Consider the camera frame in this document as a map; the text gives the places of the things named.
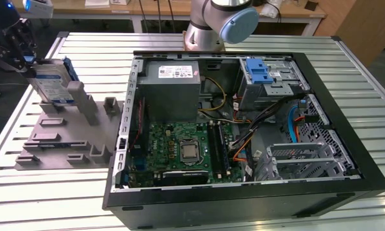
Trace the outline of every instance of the ram slot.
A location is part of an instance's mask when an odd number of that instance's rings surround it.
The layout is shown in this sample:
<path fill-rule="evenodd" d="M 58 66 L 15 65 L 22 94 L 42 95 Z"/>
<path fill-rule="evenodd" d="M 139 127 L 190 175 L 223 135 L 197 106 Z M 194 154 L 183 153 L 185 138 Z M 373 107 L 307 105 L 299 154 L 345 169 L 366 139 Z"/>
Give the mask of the ram slot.
<path fill-rule="evenodd" d="M 222 175 L 226 175 L 227 166 L 225 166 L 223 159 L 226 157 L 226 147 L 223 143 L 222 130 L 218 124 L 211 122 L 207 123 L 206 126 L 207 131 L 207 139 L 209 139 L 209 149 L 210 149 L 210 165 L 211 165 L 211 173 L 215 178 L 221 178 Z"/>
<path fill-rule="evenodd" d="M 223 133 L 222 133 L 222 124 L 218 122 L 218 134 L 219 134 L 219 149 L 221 149 L 221 163 L 222 163 L 222 170 L 223 174 L 229 175 L 229 162 L 227 162 L 227 150 L 226 150 L 226 143 L 223 140 Z"/>

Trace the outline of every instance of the sticker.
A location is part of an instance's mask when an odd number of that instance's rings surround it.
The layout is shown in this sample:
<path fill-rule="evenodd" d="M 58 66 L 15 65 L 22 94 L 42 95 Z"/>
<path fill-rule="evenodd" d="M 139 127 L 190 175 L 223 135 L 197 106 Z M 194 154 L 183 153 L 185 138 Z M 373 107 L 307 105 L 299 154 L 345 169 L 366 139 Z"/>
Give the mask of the sticker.
<path fill-rule="evenodd" d="M 261 156 L 261 154 L 262 154 L 262 152 L 259 150 L 257 150 L 251 156 L 254 158 L 258 158 Z"/>
<path fill-rule="evenodd" d="M 233 109 L 237 111 L 238 108 L 239 108 L 239 104 L 238 104 L 237 102 L 233 102 L 233 103 L 231 103 L 231 107 L 233 107 Z"/>
<path fill-rule="evenodd" d="M 249 176 L 251 177 L 251 169 L 250 167 L 246 165 L 245 166 L 245 172 L 249 174 Z"/>
<path fill-rule="evenodd" d="M 73 98 L 62 86 L 62 79 L 58 75 L 37 75 L 35 82 L 45 97 L 54 103 L 71 103 Z"/>
<path fill-rule="evenodd" d="M 191 66 L 161 66 L 158 68 L 158 78 L 191 78 Z"/>
<path fill-rule="evenodd" d="M 269 75 L 270 75 L 271 77 L 281 77 L 281 74 L 279 74 L 278 71 L 275 71 L 275 72 L 269 72 Z"/>
<path fill-rule="evenodd" d="M 129 11 L 110 11 L 111 13 L 129 13 Z"/>

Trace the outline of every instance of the metal work table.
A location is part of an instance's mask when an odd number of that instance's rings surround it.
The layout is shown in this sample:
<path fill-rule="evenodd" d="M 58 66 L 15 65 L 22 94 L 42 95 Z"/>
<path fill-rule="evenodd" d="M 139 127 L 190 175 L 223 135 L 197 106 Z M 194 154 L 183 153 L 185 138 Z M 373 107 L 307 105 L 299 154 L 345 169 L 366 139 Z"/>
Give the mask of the metal work table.
<path fill-rule="evenodd" d="M 70 33 L 57 38 L 47 58 L 71 59 L 94 100 L 125 97 L 133 50 L 181 50 L 175 34 Z M 329 37 L 251 36 L 227 51 L 306 54 L 358 137 L 385 175 L 385 90 L 342 42 Z M 15 171 L 14 159 L 41 113 L 29 86 L 0 135 L 0 231 L 125 230 L 101 210 L 106 168 Z M 385 193 L 358 200 L 318 218 L 219 224 L 182 230 L 334 229 L 385 230 Z"/>

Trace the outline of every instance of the white table leg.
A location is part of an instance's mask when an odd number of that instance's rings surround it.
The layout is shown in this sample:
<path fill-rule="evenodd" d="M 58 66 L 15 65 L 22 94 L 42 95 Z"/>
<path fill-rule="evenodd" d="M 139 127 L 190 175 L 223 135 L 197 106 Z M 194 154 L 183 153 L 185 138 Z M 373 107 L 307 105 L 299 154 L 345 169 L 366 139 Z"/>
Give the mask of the white table leg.
<path fill-rule="evenodd" d="M 309 20 L 309 24 L 305 26 L 305 29 L 302 31 L 302 36 L 313 36 L 314 31 L 319 25 L 321 18 L 311 18 Z"/>
<path fill-rule="evenodd" d="M 142 24 L 141 24 L 142 16 L 141 15 L 131 15 L 130 21 L 133 22 L 134 33 L 142 33 Z"/>

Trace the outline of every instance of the power supply label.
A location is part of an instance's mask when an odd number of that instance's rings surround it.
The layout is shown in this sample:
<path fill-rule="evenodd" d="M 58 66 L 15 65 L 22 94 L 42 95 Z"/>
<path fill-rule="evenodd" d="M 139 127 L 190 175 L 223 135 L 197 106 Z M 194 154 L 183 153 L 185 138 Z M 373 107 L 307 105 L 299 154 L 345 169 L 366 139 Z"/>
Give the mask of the power supply label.
<path fill-rule="evenodd" d="M 159 66 L 158 78 L 191 78 L 191 66 Z"/>

